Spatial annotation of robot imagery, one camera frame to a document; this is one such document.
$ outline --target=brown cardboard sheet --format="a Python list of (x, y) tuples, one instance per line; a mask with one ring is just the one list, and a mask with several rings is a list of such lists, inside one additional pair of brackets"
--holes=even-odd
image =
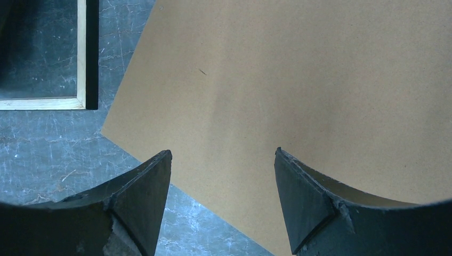
[(357, 189), (452, 196), (449, 0), (158, 0), (102, 134), (275, 255), (281, 146)]

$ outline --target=wooden frame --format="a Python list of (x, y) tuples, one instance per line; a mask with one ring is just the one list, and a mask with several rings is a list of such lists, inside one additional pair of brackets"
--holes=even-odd
[(99, 0), (77, 0), (77, 95), (0, 99), (0, 110), (97, 109), (99, 97)]

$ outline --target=brown paper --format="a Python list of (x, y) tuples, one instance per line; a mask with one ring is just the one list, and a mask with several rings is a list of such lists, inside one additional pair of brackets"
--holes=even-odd
[(278, 146), (366, 192), (452, 195), (449, 0), (160, 0), (102, 130), (275, 255)]

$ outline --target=blue marbled surface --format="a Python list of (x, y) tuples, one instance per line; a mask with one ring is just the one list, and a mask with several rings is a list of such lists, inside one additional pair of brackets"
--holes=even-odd
[[(58, 201), (139, 164), (100, 129), (154, 1), (100, 4), (99, 110), (0, 111), (0, 201)], [(271, 254), (170, 186), (156, 255)]]

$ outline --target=black plastic part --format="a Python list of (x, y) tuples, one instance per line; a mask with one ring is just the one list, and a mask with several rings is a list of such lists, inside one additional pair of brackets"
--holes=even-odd
[(154, 255), (171, 159), (162, 151), (57, 203), (0, 203), (0, 255)]
[[(275, 174), (290, 246), (298, 249), (293, 254), (452, 255), (451, 200), (415, 205), (371, 195), (280, 148)], [(322, 219), (325, 196), (334, 214)]]
[(99, 0), (86, 1), (86, 109), (99, 107)]

